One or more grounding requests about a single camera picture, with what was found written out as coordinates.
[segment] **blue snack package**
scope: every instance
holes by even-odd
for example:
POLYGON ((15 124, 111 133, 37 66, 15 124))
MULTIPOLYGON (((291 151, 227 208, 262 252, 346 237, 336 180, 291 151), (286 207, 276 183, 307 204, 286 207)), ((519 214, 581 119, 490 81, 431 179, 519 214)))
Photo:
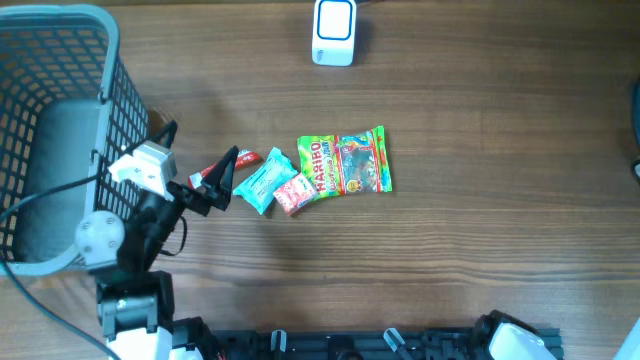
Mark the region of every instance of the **blue snack package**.
POLYGON ((296 176, 298 171, 278 148, 271 149, 267 161, 233 190, 262 215, 273 201, 273 192, 296 176))

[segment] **wooden table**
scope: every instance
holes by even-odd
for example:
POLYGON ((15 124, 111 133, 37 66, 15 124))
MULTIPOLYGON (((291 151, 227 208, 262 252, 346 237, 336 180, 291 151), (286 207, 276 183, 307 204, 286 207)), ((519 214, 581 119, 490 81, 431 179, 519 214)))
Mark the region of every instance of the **wooden table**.
MULTIPOLYGON (((349 68, 312 64, 311 4, 109 10, 146 105, 180 124, 179 181, 234 144, 264 156, 277 146, 297 164, 302 135, 383 124, 390 137, 393 193, 321 201, 293 219, 241 199, 188 214, 184 252, 154 266, 173 274, 176 319, 418 329, 497 308, 560 327, 568 359, 611 358, 637 320, 640 7, 367 4, 349 68)), ((91 278, 25 283, 100 335, 91 278)), ((103 358, 1 288, 3 358, 103 358)))

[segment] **snack package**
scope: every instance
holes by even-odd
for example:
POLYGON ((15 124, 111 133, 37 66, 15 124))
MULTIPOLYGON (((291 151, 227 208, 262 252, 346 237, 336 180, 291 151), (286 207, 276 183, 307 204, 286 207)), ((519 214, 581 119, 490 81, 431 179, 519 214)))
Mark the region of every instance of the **snack package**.
POLYGON ((309 182, 309 179, 302 174, 298 174, 274 191, 273 196, 282 205, 287 215, 292 216, 318 196, 318 192, 315 186, 309 182))
MULTIPOLYGON (((249 150, 240 150, 238 153, 238 159, 236 159, 235 169, 242 169, 243 167, 257 163, 260 160, 262 160, 262 158, 258 153, 249 150)), ((194 190, 199 188, 200 185, 202 185, 202 179, 209 175, 216 165, 217 164, 213 164, 208 168, 189 176, 189 186, 194 190)))
POLYGON ((267 161, 233 190, 233 195, 242 196, 262 215, 273 201, 273 192, 296 176, 298 171, 278 148, 273 148, 267 161))
POLYGON ((317 199, 354 192, 391 191, 384 127, 355 135, 303 136, 300 167, 317 199))

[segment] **red wrapper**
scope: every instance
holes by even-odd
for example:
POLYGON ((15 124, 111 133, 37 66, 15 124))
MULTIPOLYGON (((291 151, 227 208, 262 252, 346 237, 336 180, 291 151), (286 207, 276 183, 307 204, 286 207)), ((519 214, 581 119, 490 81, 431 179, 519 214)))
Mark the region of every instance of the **red wrapper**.
POLYGON ((318 191, 304 175, 298 174, 274 191, 273 196, 291 216, 318 196, 318 191))
MULTIPOLYGON (((261 160, 262 158, 260 157, 260 155, 258 155, 258 153, 249 150, 241 150, 238 153, 238 159, 236 160, 235 169, 242 169, 243 167, 255 164, 261 160)), ((216 165, 217 164, 213 164, 208 168, 189 176, 189 186, 194 190, 199 188, 202 184, 202 179, 209 175, 211 170, 213 170, 216 165)))

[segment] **gray basket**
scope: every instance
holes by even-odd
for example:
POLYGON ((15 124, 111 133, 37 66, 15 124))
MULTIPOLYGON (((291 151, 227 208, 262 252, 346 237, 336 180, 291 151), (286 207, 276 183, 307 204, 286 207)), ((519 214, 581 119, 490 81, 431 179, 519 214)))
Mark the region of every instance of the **gray basket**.
MULTIPOLYGON (((99 7, 0 8, 3 209, 105 171, 148 135, 147 110, 118 48, 118 25, 99 7)), ((1 256, 20 275, 81 266, 73 241, 80 220, 95 210, 126 220, 138 191, 106 176, 35 201, 0 223, 1 256)))

